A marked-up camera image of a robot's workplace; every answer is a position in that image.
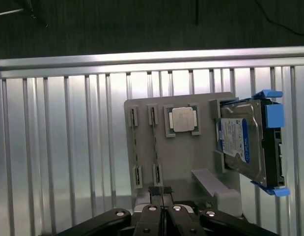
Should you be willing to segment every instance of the screw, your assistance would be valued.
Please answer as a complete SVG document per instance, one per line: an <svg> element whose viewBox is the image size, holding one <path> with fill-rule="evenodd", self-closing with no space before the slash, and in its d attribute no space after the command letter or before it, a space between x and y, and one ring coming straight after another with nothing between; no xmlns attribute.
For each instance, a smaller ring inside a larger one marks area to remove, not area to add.
<svg viewBox="0 0 304 236"><path fill-rule="evenodd" d="M174 206L173 209L176 210L176 211L179 211L179 210L181 210L181 207L180 206Z"/></svg>
<svg viewBox="0 0 304 236"><path fill-rule="evenodd" d="M206 214L211 217L214 217L216 215L213 211L207 211Z"/></svg>
<svg viewBox="0 0 304 236"><path fill-rule="evenodd" d="M120 212L117 212L116 215L117 215L117 216L124 216L124 213L123 213L122 211L120 211Z"/></svg>

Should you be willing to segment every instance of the hard drive label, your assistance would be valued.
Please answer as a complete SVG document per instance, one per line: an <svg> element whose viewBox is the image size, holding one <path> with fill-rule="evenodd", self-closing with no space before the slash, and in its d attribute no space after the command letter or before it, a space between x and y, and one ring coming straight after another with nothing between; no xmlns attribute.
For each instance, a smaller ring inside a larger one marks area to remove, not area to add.
<svg viewBox="0 0 304 236"><path fill-rule="evenodd" d="M218 142L225 154L249 163L248 124L244 118L221 118L217 125Z"/></svg>

